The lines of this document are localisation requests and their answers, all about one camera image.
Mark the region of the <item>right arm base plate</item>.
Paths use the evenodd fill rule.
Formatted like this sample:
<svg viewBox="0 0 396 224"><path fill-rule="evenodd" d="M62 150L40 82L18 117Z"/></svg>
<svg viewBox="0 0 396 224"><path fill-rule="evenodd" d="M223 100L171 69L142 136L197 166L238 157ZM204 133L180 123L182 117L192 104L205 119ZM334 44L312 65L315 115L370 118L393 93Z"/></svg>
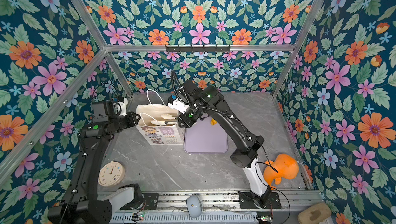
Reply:
<svg viewBox="0 0 396 224"><path fill-rule="evenodd" d="M259 197L252 192L238 191L241 209L281 209L278 193L270 192Z"/></svg>

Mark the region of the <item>metal tongs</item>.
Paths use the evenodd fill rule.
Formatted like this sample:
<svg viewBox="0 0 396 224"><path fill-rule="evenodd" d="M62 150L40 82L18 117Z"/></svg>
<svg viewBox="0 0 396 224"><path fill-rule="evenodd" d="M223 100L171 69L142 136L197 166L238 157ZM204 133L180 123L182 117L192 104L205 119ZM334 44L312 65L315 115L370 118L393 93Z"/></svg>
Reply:
<svg viewBox="0 0 396 224"><path fill-rule="evenodd" d="M160 120L152 120L151 124L155 126L171 126L178 124L178 119L170 114L163 114Z"/></svg>

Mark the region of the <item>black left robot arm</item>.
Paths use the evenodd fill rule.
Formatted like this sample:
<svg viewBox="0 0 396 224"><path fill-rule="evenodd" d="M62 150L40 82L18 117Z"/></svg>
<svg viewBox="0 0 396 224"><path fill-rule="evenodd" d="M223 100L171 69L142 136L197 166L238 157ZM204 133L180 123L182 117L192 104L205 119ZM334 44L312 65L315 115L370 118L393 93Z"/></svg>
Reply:
<svg viewBox="0 0 396 224"><path fill-rule="evenodd" d="M127 105L127 98L92 104L94 116L78 136L79 154L69 188L60 204L48 210L52 223L108 224L125 205L144 205L138 184L123 186L107 198L98 199L98 179L107 148L115 134L135 127L141 119L135 112L127 111Z"/></svg>

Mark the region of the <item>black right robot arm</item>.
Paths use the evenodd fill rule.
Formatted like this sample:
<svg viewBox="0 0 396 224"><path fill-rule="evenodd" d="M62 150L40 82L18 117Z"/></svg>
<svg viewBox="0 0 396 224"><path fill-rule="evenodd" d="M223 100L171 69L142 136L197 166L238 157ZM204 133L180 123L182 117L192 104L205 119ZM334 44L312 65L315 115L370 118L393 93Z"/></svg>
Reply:
<svg viewBox="0 0 396 224"><path fill-rule="evenodd" d="M259 173L257 152L262 148L264 138L254 135L245 127L216 87L201 89L192 81L186 81L174 87L174 91L175 99L170 97L168 104L180 102L183 105L178 108L179 124L184 128L191 128L204 114L214 119L236 146L231 160L243 169L250 185L251 199L258 208L265 207L272 190Z"/></svg>

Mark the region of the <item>striped croissant bread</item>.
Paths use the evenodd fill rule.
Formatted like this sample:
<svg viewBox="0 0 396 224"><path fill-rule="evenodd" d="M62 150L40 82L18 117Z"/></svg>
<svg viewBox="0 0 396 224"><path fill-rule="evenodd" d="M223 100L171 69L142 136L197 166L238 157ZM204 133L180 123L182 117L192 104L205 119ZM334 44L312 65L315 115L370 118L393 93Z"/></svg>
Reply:
<svg viewBox="0 0 396 224"><path fill-rule="evenodd" d="M212 118L210 124L211 124L212 126L214 126L214 125L217 124L217 122Z"/></svg>

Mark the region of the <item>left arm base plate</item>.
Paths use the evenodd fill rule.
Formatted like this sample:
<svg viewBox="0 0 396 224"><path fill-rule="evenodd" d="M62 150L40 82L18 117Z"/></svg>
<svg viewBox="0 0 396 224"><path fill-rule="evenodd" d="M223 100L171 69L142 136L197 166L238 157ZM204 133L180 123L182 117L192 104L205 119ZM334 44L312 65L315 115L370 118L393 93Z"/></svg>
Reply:
<svg viewBox="0 0 396 224"><path fill-rule="evenodd" d="M156 210L159 201L158 193L143 193L144 210Z"/></svg>

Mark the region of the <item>white paper bag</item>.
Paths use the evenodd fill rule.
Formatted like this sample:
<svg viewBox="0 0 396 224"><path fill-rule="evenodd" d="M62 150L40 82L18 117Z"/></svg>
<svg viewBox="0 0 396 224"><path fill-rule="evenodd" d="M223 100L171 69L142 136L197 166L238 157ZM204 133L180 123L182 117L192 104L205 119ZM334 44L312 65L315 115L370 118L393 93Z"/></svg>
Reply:
<svg viewBox="0 0 396 224"><path fill-rule="evenodd" d="M141 104L136 107L136 113L141 116L141 120L136 126L140 134L150 145L183 145L185 129L178 124L171 126L151 124L152 120L160 120L163 114L178 117L178 111L170 108L154 90L147 90L146 97L148 104Z"/></svg>

